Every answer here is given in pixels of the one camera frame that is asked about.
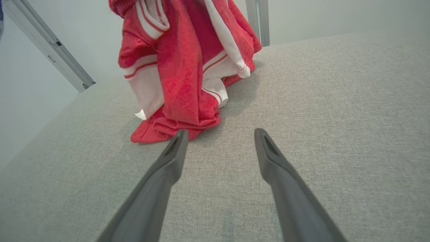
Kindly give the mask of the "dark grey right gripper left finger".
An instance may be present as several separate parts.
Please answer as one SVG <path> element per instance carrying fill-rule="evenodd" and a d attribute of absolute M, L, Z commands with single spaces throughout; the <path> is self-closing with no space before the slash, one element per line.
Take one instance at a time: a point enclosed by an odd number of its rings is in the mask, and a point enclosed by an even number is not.
<path fill-rule="evenodd" d="M 188 139 L 187 130 L 176 133 L 97 242 L 159 242 L 170 190 L 182 174 Z"/>

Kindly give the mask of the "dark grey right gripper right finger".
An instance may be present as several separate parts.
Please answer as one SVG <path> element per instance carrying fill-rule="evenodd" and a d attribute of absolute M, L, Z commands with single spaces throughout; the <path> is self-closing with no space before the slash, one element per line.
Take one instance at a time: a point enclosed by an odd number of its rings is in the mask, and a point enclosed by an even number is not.
<path fill-rule="evenodd" d="M 255 129 L 262 178 L 270 185 L 284 242 L 347 242 L 269 134 Z"/>

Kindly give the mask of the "red Bulls 23 jersey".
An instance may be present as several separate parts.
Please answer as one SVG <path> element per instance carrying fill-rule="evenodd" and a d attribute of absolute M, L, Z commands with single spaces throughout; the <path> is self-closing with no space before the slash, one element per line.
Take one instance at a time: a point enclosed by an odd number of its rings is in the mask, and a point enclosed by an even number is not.
<path fill-rule="evenodd" d="M 248 78 L 262 49 L 234 0 L 109 0 L 123 19 L 118 64 L 142 123 L 135 143 L 195 139 L 221 122 L 226 88 Z"/>

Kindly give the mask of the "grey partition post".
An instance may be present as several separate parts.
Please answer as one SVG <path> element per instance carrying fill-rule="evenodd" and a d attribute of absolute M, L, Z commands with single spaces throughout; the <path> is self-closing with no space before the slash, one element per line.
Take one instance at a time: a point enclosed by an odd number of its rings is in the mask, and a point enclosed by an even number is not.
<path fill-rule="evenodd" d="M 268 0 L 245 0 L 248 22 L 262 46 L 270 46 Z"/>

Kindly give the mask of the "aluminium profile rail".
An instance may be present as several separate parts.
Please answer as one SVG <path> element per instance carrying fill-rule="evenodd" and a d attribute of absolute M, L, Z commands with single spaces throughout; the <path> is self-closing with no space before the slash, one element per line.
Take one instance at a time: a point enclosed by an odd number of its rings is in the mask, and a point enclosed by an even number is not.
<path fill-rule="evenodd" d="M 96 84 L 27 0 L 3 0 L 5 14 L 79 92 Z"/>

